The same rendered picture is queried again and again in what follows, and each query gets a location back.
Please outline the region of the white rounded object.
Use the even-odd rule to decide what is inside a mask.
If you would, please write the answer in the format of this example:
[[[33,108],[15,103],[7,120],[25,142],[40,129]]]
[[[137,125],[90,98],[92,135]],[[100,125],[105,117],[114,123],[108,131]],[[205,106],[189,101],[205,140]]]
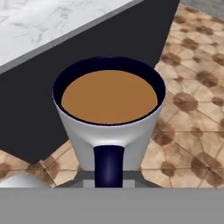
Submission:
[[[49,188],[50,186],[41,179],[26,175],[18,174],[0,181],[0,188]]]

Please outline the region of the dark dining counter cabinet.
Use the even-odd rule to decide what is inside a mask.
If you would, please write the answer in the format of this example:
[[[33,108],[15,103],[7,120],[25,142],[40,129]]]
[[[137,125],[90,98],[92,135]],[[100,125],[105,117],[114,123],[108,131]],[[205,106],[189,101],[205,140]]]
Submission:
[[[29,164],[50,156],[67,140],[53,104],[60,72],[76,61],[111,55],[154,67],[178,5],[179,0],[143,0],[0,74],[0,150]]]

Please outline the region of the white mug with dark handle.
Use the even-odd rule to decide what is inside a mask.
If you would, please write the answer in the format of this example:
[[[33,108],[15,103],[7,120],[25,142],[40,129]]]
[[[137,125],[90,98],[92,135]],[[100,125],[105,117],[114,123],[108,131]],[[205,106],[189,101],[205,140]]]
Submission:
[[[67,86],[81,76],[102,70],[128,72],[145,80],[157,94],[157,106],[130,122],[99,124],[81,120],[61,106]],[[56,79],[52,98],[80,167],[94,173],[96,187],[121,187],[123,173],[139,168],[165,100],[165,83],[149,65],[126,57],[104,56],[78,61]]]

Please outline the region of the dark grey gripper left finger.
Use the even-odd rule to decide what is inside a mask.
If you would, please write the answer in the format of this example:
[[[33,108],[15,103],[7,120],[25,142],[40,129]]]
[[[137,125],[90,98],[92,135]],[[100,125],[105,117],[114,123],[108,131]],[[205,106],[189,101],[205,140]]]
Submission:
[[[64,184],[59,185],[59,188],[94,188],[95,173],[93,171],[79,171],[77,175]]]

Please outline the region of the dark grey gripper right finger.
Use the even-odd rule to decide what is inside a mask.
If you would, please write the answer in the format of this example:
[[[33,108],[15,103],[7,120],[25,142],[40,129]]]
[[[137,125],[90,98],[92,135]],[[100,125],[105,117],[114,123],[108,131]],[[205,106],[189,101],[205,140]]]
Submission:
[[[140,171],[125,171],[123,173],[124,188],[159,188],[159,185],[146,180]]]

